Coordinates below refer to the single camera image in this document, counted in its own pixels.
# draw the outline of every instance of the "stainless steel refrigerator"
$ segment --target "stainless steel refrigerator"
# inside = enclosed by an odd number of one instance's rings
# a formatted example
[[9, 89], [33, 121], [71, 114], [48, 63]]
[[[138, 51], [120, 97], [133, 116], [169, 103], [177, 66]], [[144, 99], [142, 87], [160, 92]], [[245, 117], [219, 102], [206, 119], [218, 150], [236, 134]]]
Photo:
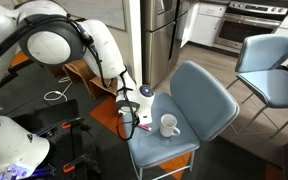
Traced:
[[143, 82], [155, 87], [179, 57], [190, 0], [141, 0]]

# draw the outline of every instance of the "white mug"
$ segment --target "white mug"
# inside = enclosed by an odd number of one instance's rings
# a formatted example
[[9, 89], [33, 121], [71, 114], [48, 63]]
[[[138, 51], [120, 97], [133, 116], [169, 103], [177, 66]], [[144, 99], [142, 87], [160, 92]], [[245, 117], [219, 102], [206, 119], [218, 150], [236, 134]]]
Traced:
[[178, 136], [181, 131], [176, 127], [177, 119], [172, 114], [164, 114], [161, 117], [160, 133], [164, 137]]

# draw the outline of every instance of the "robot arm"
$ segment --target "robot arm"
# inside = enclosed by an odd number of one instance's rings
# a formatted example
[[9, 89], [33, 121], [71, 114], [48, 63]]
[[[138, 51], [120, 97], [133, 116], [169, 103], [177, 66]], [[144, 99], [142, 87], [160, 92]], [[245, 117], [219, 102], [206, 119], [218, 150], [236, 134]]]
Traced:
[[[102, 22], [73, 21], [62, 7], [47, 0], [29, 1], [15, 10], [0, 6], [0, 81], [18, 44], [30, 59], [43, 64], [64, 64], [84, 57], [97, 76], [117, 79], [117, 107], [120, 112], [132, 113], [137, 121], [134, 127], [152, 121], [153, 90], [136, 88], [114, 38]], [[21, 175], [17, 179], [27, 178], [48, 150], [46, 139], [0, 116], [0, 171], [16, 168]]]

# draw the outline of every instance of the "power cord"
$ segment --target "power cord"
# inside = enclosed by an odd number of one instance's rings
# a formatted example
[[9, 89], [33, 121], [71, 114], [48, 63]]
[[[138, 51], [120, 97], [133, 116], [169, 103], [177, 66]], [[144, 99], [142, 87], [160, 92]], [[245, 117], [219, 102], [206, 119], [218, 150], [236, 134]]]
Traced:
[[[56, 101], [56, 100], [59, 100], [61, 97], [64, 97], [65, 98], [65, 102], [67, 101], [67, 97], [65, 95], [65, 92], [68, 90], [68, 88], [72, 85], [72, 82], [71, 80], [68, 78], [68, 77], [64, 77], [62, 79], [60, 79], [58, 82], [59, 83], [63, 83], [63, 82], [67, 82], [67, 81], [70, 81], [70, 83], [67, 85], [67, 87], [64, 89], [63, 92], [60, 92], [60, 91], [50, 91], [48, 93], [46, 93], [44, 95], [44, 99], [46, 101]], [[55, 98], [47, 98], [47, 96], [49, 96], [50, 94], [57, 94], [58, 97], [55, 97]]]

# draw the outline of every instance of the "light blue chair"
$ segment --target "light blue chair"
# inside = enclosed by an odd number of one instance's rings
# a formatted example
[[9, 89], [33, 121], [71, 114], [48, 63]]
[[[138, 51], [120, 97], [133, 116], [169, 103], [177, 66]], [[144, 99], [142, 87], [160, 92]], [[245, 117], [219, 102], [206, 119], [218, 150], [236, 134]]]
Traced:
[[[138, 179], [143, 169], [151, 168], [183, 154], [192, 152], [190, 164], [156, 179], [186, 168], [192, 170], [194, 152], [201, 141], [210, 141], [222, 132], [238, 115], [239, 106], [228, 91], [210, 73], [191, 61], [181, 64], [170, 81], [171, 95], [156, 93], [152, 105], [152, 131], [135, 129], [128, 141]], [[162, 115], [173, 114], [180, 129], [179, 136], [163, 137], [159, 132]], [[131, 121], [130, 114], [123, 117]], [[131, 131], [124, 125], [127, 136]]]
[[[228, 87], [230, 88], [236, 81], [240, 80], [251, 91], [252, 94], [244, 101], [246, 102], [254, 94], [264, 103], [259, 107], [259, 111], [237, 134], [234, 141], [246, 128], [266, 108], [288, 108], [288, 72], [279, 67], [288, 59], [288, 37], [277, 34], [265, 34], [251, 36], [244, 40], [243, 47], [235, 68], [237, 79]], [[275, 123], [264, 113], [264, 115], [275, 125]], [[275, 137], [286, 125], [288, 121], [278, 128]]]

